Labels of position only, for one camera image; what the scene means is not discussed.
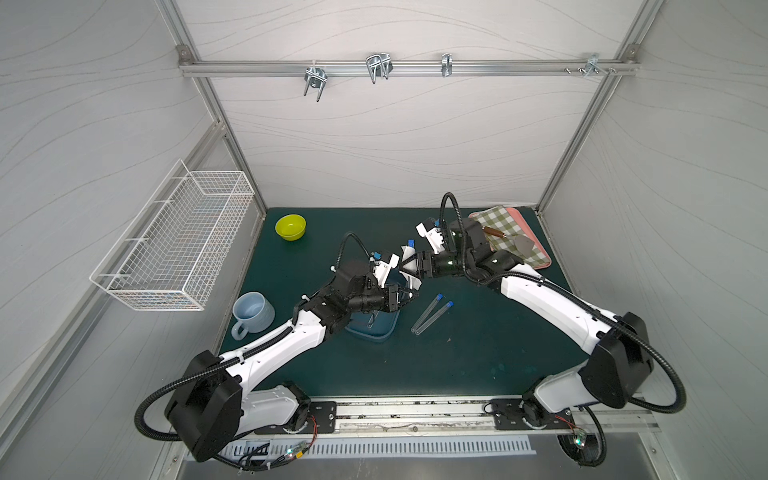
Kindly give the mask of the white gauze wipe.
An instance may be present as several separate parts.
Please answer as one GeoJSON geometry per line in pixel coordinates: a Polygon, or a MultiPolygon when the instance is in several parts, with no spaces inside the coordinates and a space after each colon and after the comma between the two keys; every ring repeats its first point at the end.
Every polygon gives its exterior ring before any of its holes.
{"type": "Polygon", "coordinates": [[[402,258],[398,270],[405,279],[406,286],[411,290],[418,291],[422,281],[419,278],[414,241],[409,240],[406,245],[401,247],[401,249],[402,258]]]}

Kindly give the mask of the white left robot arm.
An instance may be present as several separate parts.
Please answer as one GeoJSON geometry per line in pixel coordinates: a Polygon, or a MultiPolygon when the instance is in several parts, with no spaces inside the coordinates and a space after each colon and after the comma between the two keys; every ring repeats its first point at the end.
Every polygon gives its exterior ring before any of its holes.
{"type": "Polygon", "coordinates": [[[200,462],[254,430],[302,429],[309,416],[308,397],[295,386],[260,391],[258,384],[343,331],[353,314],[399,311],[417,296],[421,284],[414,273],[385,262],[344,263],[277,329],[221,355],[204,351],[194,357],[172,389],[166,419],[200,462]]]}

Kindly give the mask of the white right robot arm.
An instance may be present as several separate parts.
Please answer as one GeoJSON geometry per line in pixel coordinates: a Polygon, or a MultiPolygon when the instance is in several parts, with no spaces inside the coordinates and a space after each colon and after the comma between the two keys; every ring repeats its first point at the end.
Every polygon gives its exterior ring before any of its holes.
{"type": "Polygon", "coordinates": [[[615,315],[549,281],[519,256],[492,247],[471,218],[448,228],[428,219],[417,232],[429,246],[422,251],[412,241],[402,246],[405,272],[420,279],[460,276],[489,287],[542,317],[586,353],[586,361],[536,381],[524,394],[520,408],[534,427],[545,415],[570,407],[640,405],[635,394],[660,363],[640,317],[615,315]]]}

